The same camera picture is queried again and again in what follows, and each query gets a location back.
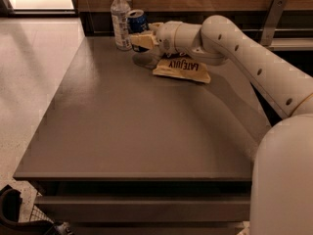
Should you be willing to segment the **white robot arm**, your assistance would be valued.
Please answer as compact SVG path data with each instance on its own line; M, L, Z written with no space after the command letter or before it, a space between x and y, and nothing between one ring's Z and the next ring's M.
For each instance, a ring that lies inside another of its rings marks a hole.
M220 66L230 60L281 118L253 160L249 235L313 235L313 77L246 36L231 20L153 23L130 36L163 54Z

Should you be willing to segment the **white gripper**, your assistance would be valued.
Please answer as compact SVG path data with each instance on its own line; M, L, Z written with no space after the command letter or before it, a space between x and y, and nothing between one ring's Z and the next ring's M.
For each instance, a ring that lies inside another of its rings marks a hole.
M149 23L149 30L130 35L131 43L148 50L158 45L160 51L166 55L179 54L181 50L176 46L176 34L182 22Z

